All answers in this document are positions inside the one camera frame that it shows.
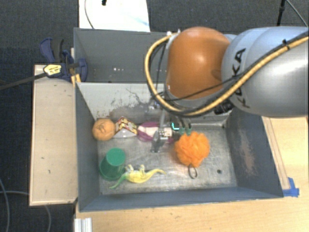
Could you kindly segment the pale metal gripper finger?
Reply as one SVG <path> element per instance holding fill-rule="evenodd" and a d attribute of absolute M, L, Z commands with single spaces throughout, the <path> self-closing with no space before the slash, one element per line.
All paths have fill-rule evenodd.
<path fill-rule="evenodd" d="M 157 140 L 158 140 L 158 132 L 155 132 L 153 139 L 152 139 L 152 146 L 151 146 L 151 152 L 153 153 L 158 152 Z"/>
<path fill-rule="evenodd" d="M 156 152 L 159 153 L 162 150 L 166 140 L 159 138 L 156 142 Z"/>

